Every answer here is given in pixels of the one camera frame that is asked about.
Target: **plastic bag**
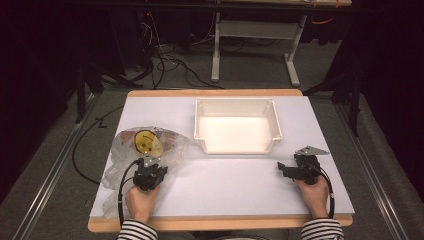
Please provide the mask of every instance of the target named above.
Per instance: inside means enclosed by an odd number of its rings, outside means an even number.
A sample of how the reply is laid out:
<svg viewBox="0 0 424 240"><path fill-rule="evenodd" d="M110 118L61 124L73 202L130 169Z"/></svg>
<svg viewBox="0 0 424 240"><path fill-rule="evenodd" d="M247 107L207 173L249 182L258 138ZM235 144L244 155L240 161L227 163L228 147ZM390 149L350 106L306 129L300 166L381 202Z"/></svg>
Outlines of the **plastic bag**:
<svg viewBox="0 0 424 240"><path fill-rule="evenodd" d="M120 132L112 142L110 166L104 174L102 184L105 188L114 190L103 204L103 217L118 217L118 192L125 170L135 160L148 153L153 157L160 157L159 167L168 167L161 190L157 198L156 206L160 205L161 199L175 181L176 174L185 152L189 146L189 139L179 133L158 127L138 127ZM134 176L137 170L135 164L127 173L126 179ZM129 217L129 211L125 204L125 194L133 186L129 180L123 186L123 210L124 218Z"/></svg>

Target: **wooden table edge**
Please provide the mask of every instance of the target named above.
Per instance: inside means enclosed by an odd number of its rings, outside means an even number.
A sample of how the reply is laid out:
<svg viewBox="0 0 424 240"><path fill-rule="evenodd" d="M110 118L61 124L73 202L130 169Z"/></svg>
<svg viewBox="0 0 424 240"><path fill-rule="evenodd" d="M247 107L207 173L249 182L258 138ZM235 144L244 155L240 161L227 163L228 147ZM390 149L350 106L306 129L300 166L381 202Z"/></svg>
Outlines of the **wooden table edge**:
<svg viewBox="0 0 424 240"><path fill-rule="evenodd" d="M134 90L127 97L303 96L299 89Z"/></svg>
<svg viewBox="0 0 424 240"><path fill-rule="evenodd" d="M336 214L334 216L340 225L350 226L353 217L350 214ZM219 231L235 229L289 229L299 228L310 220L309 216L284 216L284 217L191 217L172 218L161 217L152 218L148 224L157 231ZM88 229L91 232L119 232L121 227L117 218L90 217Z"/></svg>

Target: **striped sleeve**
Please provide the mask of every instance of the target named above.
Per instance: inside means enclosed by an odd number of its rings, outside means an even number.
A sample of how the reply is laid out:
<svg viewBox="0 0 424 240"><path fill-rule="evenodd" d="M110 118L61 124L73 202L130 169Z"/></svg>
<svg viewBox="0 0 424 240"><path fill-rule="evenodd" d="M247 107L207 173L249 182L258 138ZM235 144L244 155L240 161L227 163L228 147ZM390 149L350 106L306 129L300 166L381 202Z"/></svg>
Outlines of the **striped sleeve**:
<svg viewBox="0 0 424 240"><path fill-rule="evenodd" d="M119 232L118 240L129 239L157 240L158 234L155 229L144 223L135 220L125 220Z"/></svg>
<svg viewBox="0 0 424 240"><path fill-rule="evenodd" d="M302 240L343 240L343 230L336 219L318 218L303 224Z"/></svg>

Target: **white metal frame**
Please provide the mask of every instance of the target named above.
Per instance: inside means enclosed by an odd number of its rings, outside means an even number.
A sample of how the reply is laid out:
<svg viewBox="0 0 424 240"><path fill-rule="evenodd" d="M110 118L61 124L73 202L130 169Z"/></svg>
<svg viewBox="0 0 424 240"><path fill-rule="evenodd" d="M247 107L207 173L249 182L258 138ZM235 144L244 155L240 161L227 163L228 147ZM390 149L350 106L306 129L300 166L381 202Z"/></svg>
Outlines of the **white metal frame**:
<svg viewBox="0 0 424 240"><path fill-rule="evenodd" d="M301 16L298 23L270 23L252 21L229 21L221 20L221 14L215 17L215 48L212 59L212 82L219 81L220 52L219 40L221 36L246 37L246 38L268 38L268 39L290 39L292 47L290 53L284 54L284 61L291 84L294 87L300 85L294 67L293 58L305 27L307 16Z"/></svg>

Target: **hand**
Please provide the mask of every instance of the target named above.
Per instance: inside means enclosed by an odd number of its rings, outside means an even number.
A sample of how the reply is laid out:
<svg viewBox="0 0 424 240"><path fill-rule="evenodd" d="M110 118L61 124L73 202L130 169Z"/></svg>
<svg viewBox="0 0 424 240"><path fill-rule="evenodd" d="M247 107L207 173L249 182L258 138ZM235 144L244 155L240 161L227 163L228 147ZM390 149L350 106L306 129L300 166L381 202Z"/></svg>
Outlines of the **hand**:
<svg viewBox="0 0 424 240"><path fill-rule="evenodd" d="M143 191L139 187L133 186L128 190L125 201L134 220L142 223L149 221L150 215L155 210L159 189L160 187L157 186L154 190Z"/></svg>
<svg viewBox="0 0 424 240"><path fill-rule="evenodd" d="M323 176L317 178L317 183L308 185L304 181L295 180L303 195L303 201L308 206L312 218L328 218L327 198L328 185Z"/></svg>

